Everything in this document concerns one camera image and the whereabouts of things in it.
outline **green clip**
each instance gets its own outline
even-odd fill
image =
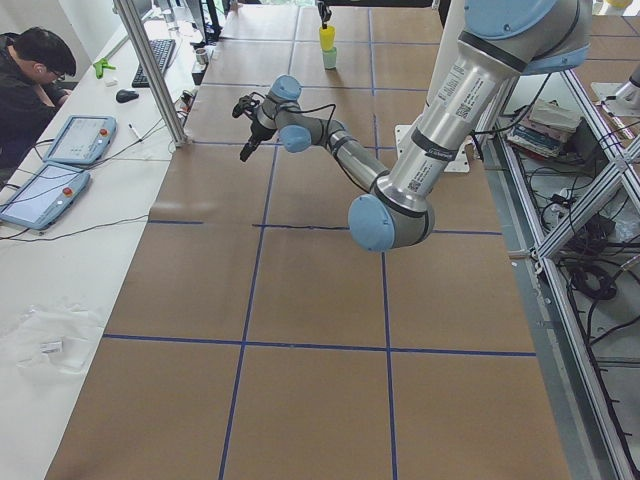
[[[109,70],[116,69],[116,67],[114,67],[113,65],[109,65],[109,60],[107,60],[106,57],[101,58],[96,63],[94,63],[93,68],[96,69],[96,78],[102,78],[102,76],[104,75],[105,69],[109,69]]]

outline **black hair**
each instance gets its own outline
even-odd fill
[[[15,39],[13,48],[22,60],[42,63],[48,70],[61,74],[76,74],[76,60],[71,49],[49,30],[30,28]]]

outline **cardboard sheet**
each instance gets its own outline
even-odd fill
[[[354,28],[327,73],[316,9],[279,7],[299,35],[280,41],[266,8],[218,46],[47,479],[568,478],[481,165],[433,192],[456,232],[379,255],[350,239],[359,192],[321,149],[236,161],[231,108],[289,72],[393,164],[380,119],[421,110],[432,33],[336,8]]]

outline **black jacket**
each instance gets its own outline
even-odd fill
[[[26,77],[13,60],[7,47],[15,34],[0,35],[0,168],[16,166],[27,150],[42,134],[56,114],[56,108],[42,103]],[[54,105],[65,92],[53,84],[42,88]]]

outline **tablet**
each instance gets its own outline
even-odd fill
[[[72,115],[56,135],[44,162],[90,165],[105,152],[116,133],[113,117]]]
[[[45,163],[0,206],[0,220],[44,230],[82,193],[89,172],[69,165]]]

